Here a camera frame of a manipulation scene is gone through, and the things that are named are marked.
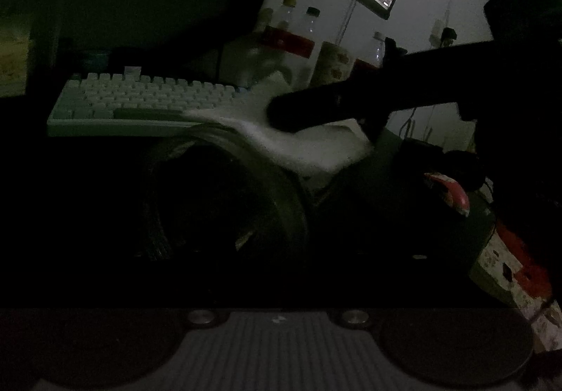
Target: ribbed gray surface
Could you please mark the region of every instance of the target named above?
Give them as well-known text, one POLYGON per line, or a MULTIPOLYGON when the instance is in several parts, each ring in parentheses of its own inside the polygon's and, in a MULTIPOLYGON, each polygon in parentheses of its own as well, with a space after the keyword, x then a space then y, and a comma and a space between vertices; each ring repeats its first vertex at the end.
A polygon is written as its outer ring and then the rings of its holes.
MULTIPOLYGON (((63 388, 40 381, 33 391, 63 388)), ((191 331, 172 359, 119 391, 437 390, 405 375, 363 331, 324 312, 234 312, 216 328, 191 331)), ((497 389, 520 389, 508 383, 497 389)))

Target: white logo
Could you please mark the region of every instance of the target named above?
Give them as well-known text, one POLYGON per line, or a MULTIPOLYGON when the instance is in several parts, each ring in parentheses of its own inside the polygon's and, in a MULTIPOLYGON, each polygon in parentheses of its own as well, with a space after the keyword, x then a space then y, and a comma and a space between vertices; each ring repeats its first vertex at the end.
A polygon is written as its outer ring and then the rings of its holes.
POLYGON ((273 323, 275 323, 276 325, 282 323, 283 321, 286 321, 287 319, 283 316, 283 315, 277 315, 275 318, 272 318, 273 323))

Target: red and white mouse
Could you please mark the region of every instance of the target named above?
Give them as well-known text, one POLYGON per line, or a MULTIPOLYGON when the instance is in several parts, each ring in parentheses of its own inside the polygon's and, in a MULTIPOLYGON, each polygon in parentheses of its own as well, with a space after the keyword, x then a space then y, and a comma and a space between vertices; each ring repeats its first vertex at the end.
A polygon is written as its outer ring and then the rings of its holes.
POLYGON ((424 174, 424 183, 432 192, 443 199, 445 204, 463 217, 468 217, 470 201, 463 187, 455 179, 447 177, 440 172, 426 172, 424 174))

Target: green spacebar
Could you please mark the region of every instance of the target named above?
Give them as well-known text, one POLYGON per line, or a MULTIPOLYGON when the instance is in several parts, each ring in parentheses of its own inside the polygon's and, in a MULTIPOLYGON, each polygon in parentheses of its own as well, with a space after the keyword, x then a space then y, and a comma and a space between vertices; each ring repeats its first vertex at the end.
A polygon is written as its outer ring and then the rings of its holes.
POLYGON ((120 108, 113 111, 114 119, 123 120, 168 120, 171 122, 192 122, 182 116, 181 111, 166 109, 127 109, 120 108))

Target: keyboard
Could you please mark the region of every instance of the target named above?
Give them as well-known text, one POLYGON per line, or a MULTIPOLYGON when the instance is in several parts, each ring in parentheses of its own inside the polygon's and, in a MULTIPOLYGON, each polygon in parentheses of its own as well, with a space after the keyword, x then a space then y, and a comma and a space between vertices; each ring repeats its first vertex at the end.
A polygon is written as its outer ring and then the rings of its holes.
POLYGON ((237 103, 246 89, 185 79, 89 73, 66 82, 47 120, 49 136, 153 136, 196 123, 182 113, 237 103))

